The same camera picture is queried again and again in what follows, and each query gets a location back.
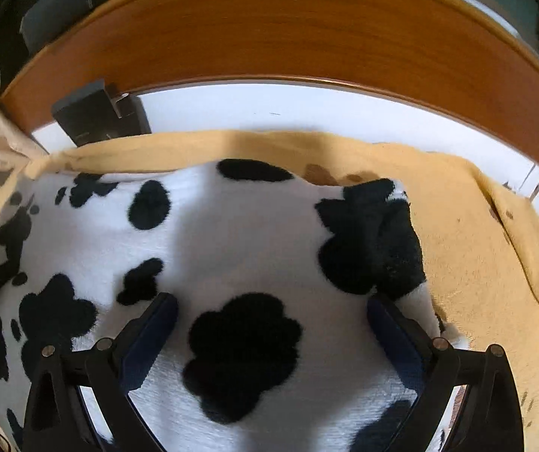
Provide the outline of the black box on sill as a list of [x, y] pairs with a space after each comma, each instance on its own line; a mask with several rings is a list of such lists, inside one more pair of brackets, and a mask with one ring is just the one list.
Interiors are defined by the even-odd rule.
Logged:
[[93, 9], [93, 0], [39, 0], [23, 16], [20, 34], [31, 55]]

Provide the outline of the black box below sill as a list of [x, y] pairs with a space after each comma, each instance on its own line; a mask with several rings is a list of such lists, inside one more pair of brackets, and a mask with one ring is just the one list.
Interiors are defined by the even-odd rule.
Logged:
[[51, 114], [77, 146], [151, 133], [140, 98], [117, 92], [103, 79], [53, 103]]

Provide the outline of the black-white cow print garment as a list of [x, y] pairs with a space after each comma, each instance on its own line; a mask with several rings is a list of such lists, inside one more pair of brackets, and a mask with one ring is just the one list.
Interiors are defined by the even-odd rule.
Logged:
[[132, 399], [169, 451], [382, 448], [416, 392], [370, 330], [370, 295], [466, 347], [389, 179], [317, 186], [238, 159], [24, 178], [0, 213], [6, 261], [0, 426], [15, 446], [42, 350], [113, 338], [160, 293], [177, 323]]

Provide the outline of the yellow paw print blanket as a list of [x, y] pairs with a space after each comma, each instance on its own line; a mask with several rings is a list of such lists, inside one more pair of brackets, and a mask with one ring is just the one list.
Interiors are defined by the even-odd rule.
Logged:
[[31, 162], [2, 191], [45, 174], [165, 174], [224, 159], [256, 160], [317, 186], [403, 185], [433, 307], [466, 338], [499, 344], [512, 368], [524, 449], [539, 451], [539, 215], [470, 161], [323, 133], [166, 133], [119, 139]]

